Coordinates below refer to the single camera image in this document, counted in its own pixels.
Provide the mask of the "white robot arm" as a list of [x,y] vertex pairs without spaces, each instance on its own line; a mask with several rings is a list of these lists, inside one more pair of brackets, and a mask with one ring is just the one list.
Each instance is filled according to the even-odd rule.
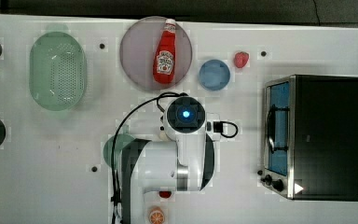
[[212,121],[195,98],[172,100],[163,113],[168,139],[136,138],[121,151],[121,221],[145,224],[145,195],[151,191],[201,191],[213,177]]

